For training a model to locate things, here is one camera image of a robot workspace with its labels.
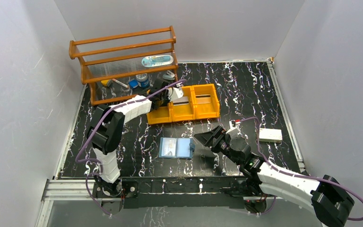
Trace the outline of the orange card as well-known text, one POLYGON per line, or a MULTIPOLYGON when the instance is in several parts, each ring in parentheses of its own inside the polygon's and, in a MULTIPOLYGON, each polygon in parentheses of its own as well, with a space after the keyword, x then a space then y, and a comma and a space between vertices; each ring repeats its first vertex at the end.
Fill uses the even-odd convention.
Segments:
POLYGON ((209 95, 196 96, 197 104, 210 104, 212 103, 212 98, 209 95))

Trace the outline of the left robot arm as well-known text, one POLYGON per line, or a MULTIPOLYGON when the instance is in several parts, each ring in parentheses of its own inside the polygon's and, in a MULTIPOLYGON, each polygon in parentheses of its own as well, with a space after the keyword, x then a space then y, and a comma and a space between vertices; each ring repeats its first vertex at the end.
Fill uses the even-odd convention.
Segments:
POLYGON ((97 163, 100 168, 97 179, 108 185, 119 182, 121 174, 115 151, 121 142, 124 125, 183 97, 184 82, 184 79, 173 83, 159 79, 155 86, 129 100, 115 105, 98 105, 96 107, 86 131, 86 142, 82 149, 89 144, 92 145, 96 155, 92 161, 97 163))

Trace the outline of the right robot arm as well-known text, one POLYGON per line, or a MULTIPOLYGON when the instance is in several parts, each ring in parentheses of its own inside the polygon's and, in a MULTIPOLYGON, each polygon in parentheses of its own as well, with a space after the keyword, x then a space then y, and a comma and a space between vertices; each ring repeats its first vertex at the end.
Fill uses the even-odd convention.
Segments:
POLYGON ((231 120, 230 129, 222 126, 194 134, 194 138, 214 153, 222 153, 234 162, 246 177, 248 193, 281 197, 314 213, 327 227, 343 227, 354 206, 352 197, 335 178, 320 180, 277 167, 263 156, 254 154, 242 137, 240 121, 231 120))

